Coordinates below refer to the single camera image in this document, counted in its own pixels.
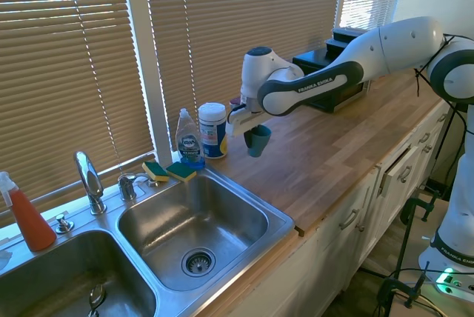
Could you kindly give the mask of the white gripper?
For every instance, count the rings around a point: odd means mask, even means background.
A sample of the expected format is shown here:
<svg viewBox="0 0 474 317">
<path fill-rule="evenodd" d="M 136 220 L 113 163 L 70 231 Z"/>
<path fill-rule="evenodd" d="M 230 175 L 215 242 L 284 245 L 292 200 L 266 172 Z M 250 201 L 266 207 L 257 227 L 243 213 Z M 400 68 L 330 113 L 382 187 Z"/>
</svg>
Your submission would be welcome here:
<svg viewBox="0 0 474 317">
<path fill-rule="evenodd" d="M 266 112 L 251 113 L 246 108 L 232 109 L 227 116 L 226 134 L 229 136 L 240 136 L 244 134 L 244 141 L 248 149 L 253 148 L 253 132 L 256 127 L 257 133 L 266 133 L 267 128 L 263 125 L 268 120 Z"/>
</svg>

